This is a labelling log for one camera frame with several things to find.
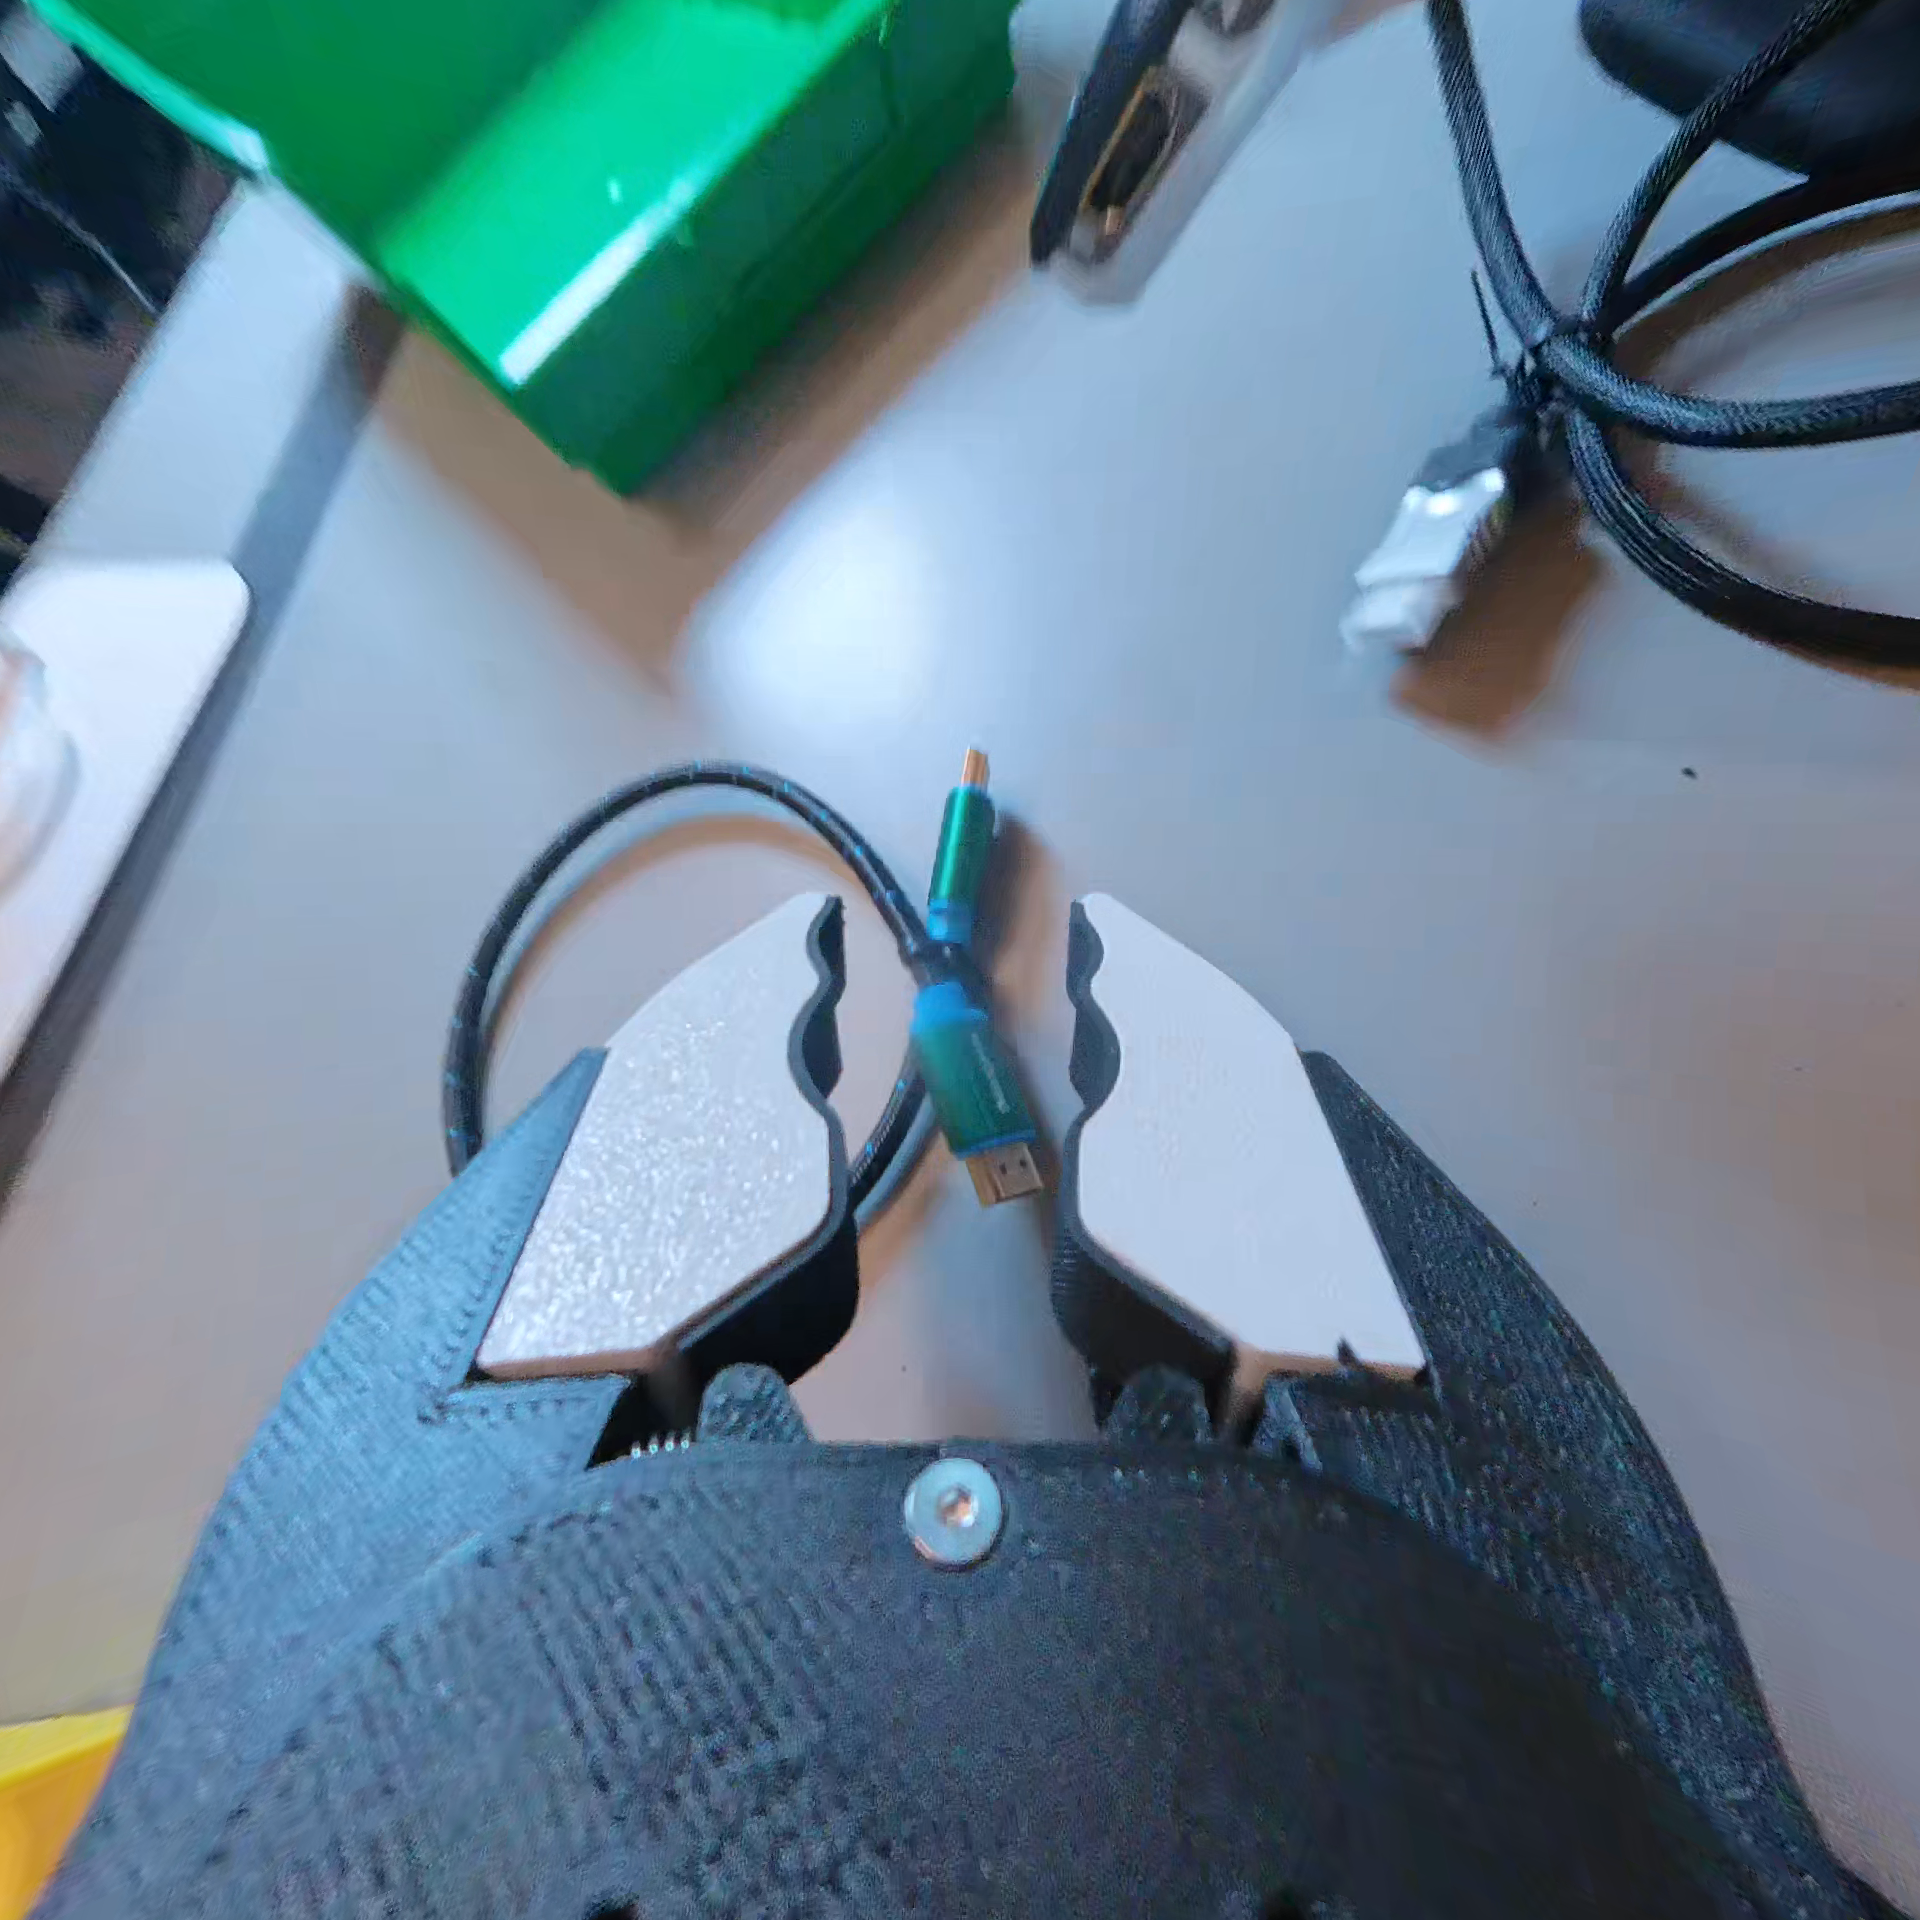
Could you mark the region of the green plastic bin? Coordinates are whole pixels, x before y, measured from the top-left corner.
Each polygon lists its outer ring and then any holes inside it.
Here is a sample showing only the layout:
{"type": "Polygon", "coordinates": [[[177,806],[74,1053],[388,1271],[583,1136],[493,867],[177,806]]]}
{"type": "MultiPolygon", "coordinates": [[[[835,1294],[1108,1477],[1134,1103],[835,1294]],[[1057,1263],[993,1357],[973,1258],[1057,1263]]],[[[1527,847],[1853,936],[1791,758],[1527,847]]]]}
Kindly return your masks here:
{"type": "Polygon", "coordinates": [[[1015,3],[37,3],[638,493],[1015,83],[1015,3]]]}

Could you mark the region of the braided hdmi cable green plugs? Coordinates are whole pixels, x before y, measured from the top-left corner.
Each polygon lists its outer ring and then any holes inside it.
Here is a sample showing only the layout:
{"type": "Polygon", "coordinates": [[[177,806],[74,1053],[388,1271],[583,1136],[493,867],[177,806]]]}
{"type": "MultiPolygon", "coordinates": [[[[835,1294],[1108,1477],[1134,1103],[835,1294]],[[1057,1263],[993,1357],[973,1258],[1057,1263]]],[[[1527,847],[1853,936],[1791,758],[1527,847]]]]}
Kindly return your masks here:
{"type": "Polygon", "coordinates": [[[995,1021],[977,936],[998,863],[993,763],[970,748],[950,788],[934,841],[925,906],[914,906],[895,871],[833,803],[795,781],[731,761],[688,761],[615,786],[573,818],[515,878],[468,956],[445,1026],[440,1073],[440,1131],[445,1170],[460,1174],[484,1148],[485,1081],[493,1066],[494,977],[515,938],[564,867],[615,821],[688,788],[734,788],[768,800],[810,828],[858,881],[895,938],[914,981],[910,1043],[895,1088],[864,1148],[853,1158],[853,1208],[868,1208],[895,1174],[917,1161],[911,1141],[924,1118],[970,1173],[984,1206],[1044,1188],[1040,1130],[1030,1110],[1017,1057],[995,1021]]]}

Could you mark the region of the yellow plastic bin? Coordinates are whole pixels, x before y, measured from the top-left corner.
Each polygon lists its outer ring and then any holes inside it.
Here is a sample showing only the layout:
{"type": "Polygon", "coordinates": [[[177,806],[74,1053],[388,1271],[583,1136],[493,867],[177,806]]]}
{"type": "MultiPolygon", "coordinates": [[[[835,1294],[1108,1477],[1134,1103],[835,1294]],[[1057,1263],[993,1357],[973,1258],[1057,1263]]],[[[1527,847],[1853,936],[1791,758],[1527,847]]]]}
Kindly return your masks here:
{"type": "Polygon", "coordinates": [[[98,1800],[128,1706],[3,1726],[3,1917],[27,1917],[98,1800]]]}

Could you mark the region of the black hdmi switch with cable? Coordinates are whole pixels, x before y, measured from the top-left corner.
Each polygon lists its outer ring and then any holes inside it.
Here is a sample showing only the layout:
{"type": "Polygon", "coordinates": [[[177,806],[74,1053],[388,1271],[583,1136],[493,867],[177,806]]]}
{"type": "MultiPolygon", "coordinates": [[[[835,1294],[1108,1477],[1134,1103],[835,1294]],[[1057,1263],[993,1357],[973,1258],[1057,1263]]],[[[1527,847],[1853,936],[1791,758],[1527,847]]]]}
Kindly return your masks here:
{"type": "MultiPolygon", "coordinates": [[[[1125,301],[1340,3],[1118,3],[1040,183],[1037,270],[1125,301]]],[[[1604,238],[1578,303],[1548,297],[1497,167],[1463,3],[1424,3],[1478,306],[1500,397],[1407,486],[1358,567],[1340,633],[1421,656],[1551,466],[1671,600],[1840,670],[1917,666],[1917,621],[1764,587],[1695,547],[1620,464],[1618,438],[1708,453],[1850,447],[1917,431],[1917,383],[1803,400],[1708,400],[1620,373],[1627,330],[1765,243],[1917,200],[1914,3],[1580,3],[1597,70],[1674,120],[1604,238]]]]}

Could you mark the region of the black board on white stand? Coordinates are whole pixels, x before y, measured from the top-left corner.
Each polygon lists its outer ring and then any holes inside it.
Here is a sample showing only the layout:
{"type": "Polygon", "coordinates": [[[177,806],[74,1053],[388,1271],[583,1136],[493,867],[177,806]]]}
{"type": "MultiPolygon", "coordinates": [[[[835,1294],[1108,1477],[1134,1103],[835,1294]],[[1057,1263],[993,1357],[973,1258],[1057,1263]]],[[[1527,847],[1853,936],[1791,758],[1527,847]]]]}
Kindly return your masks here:
{"type": "Polygon", "coordinates": [[[230,561],[50,561],[3,593],[3,1073],[250,614],[230,561]]]}

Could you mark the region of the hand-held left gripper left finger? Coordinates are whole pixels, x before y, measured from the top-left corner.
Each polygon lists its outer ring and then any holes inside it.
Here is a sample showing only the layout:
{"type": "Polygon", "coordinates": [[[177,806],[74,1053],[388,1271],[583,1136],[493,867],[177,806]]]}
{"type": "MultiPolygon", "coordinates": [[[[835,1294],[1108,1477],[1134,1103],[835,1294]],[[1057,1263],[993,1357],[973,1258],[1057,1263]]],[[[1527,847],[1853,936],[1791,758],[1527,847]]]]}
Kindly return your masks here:
{"type": "Polygon", "coordinates": [[[843,901],[795,894],[611,1034],[478,1347],[485,1381],[704,1391],[828,1357],[858,1311],[843,990],[843,901]]]}

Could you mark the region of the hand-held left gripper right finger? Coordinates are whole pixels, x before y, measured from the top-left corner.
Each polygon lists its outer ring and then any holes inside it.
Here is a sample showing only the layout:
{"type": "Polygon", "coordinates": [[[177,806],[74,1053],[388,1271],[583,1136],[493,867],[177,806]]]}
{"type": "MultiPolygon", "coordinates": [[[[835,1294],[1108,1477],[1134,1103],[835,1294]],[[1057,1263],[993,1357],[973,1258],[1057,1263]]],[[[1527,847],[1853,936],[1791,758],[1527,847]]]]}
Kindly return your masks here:
{"type": "Polygon", "coordinates": [[[1115,894],[1068,910],[1054,1311],[1097,1388],[1363,1373],[1425,1347],[1288,1030],[1115,894]]]}

